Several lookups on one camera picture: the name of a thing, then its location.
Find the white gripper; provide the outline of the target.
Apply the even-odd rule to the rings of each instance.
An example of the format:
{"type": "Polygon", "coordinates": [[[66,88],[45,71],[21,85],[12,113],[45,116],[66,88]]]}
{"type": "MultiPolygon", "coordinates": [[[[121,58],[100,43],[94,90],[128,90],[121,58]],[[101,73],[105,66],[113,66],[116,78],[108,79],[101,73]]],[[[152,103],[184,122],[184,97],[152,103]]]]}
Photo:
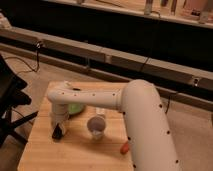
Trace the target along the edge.
{"type": "Polygon", "coordinates": [[[51,127],[54,129],[52,138],[60,140],[68,129],[68,106],[53,104],[50,112],[51,127]]]}

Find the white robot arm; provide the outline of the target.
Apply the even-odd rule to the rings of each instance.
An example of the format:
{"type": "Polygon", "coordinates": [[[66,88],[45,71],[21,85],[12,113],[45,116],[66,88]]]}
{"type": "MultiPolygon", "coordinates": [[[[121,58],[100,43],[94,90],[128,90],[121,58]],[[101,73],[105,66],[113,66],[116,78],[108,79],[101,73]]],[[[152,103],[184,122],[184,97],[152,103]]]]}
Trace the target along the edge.
{"type": "Polygon", "coordinates": [[[123,114],[134,171],[182,171],[176,148],[155,86],[133,80],[113,90],[73,90],[65,83],[47,93],[51,120],[63,123],[68,105],[80,103],[123,114]]]}

